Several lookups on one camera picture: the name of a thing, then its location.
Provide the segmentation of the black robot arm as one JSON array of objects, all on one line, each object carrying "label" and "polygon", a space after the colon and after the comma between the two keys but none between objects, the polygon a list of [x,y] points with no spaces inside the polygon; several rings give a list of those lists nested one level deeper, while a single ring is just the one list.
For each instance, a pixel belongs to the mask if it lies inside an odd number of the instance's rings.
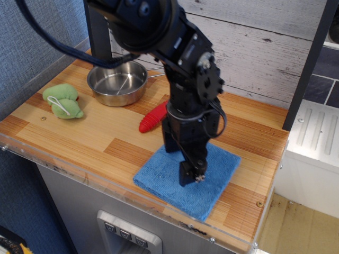
[{"label": "black robot arm", "polygon": [[224,80],[209,39],[186,18],[177,1],[89,1],[104,16],[122,48],[160,61],[170,84],[163,119],[167,152],[180,151],[182,186],[201,182],[207,170],[207,143],[226,120],[218,95]]}]

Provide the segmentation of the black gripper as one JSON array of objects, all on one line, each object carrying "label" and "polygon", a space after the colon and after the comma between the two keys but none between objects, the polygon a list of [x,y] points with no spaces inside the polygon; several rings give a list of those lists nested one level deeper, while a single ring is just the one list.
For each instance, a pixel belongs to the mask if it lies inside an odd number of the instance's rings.
[{"label": "black gripper", "polygon": [[186,186],[205,180],[207,170],[207,143],[217,136],[220,113],[207,109],[185,115],[168,105],[162,122],[165,151],[181,151],[185,161],[180,162],[179,183]]}]

